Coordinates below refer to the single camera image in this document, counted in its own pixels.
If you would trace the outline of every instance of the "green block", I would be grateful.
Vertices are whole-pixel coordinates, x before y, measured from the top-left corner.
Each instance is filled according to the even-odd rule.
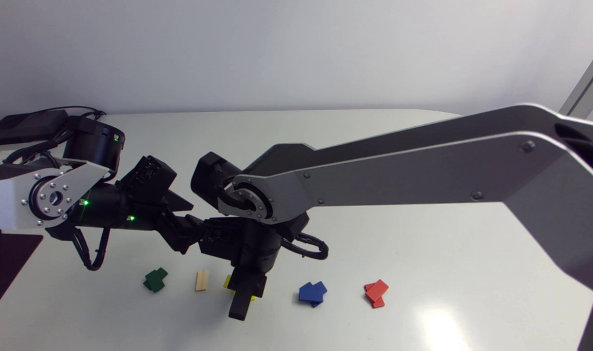
[[[158,277],[160,277],[160,279],[164,279],[167,275],[169,275],[169,273],[162,267],[158,268],[156,272],[158,273]]]
[[[167,273],[167,271],[160,267],[157,271],[154,270],[151,271],[149,274],[145,275],[145,278],[147,280],[143,282],[143,285],[145,285],[145,287],[147,287],[147,289],[149,289],[150,291],[157,293],[158,291],[160,291],[160,289],[164,287],[162,279],[166,277],[168,274],[169,273]]]
[[[147,280],[147,282],[151,287],[151,291],[153,291],[154,293],[157,293],[158,291],[160,291],[160,289],[164,287],[164,283],[160,279]]]

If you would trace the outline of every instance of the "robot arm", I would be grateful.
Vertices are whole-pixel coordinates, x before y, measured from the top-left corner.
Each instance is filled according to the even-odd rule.
[[[176,174],[157,158],[142,158],[107,184],[123,133],[98,122],[72,126],[70,171],[0,166],[0,229],[42,226],[60,240],[77,240],[76,226],[155,230],[183,254],[198,242],[202,253],[234,267],[233,318],[243,320],[250,297],[263,295],[281,247],[327,257],[324,242],[302,233],[314,206],[504,202],[561,269],[593,289],[591,122],[515,106],[327,149],[279,144],[243,170],[209,153],[191,188],[236,217],[207,220],[173,214],[192,205],[169,191]],[[80,256],[87,251],[76,248]]]
[[[197,171],[211,169],[203,161]],[[207,197],[202,184],[195,187],[193,178],[193,190]],[[277,145],[223,185],[231,198],[252,205],[206,200],[221,213],[271,226],[314,206],[504,202],[563,271],[593,290],[593,123],[541,107],[509,107],[328,149]]]

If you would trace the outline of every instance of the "black box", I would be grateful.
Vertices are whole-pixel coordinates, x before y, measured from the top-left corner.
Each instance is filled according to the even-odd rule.
[[[65,110],[6,116],[0,120],[0,145],[50,140],[58,134],[68,118]]]

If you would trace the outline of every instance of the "bolt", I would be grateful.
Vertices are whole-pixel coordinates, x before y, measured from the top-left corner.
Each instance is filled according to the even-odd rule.
[[[474,201],[480,201],[483,199],[483,197],[484,195],[481,191],[476,191],[476,193],[472,193],[472,200]]]
[[[519,149],[521,149],[524,153],[530,153],[530,151],[534,150],[536,144],[532,140],[526,140],[519,145]]]

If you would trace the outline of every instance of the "metal pole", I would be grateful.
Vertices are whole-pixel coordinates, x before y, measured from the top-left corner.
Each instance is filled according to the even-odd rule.
[[[580,78],[559,113],[587,118],[593,111],[593,60]]]

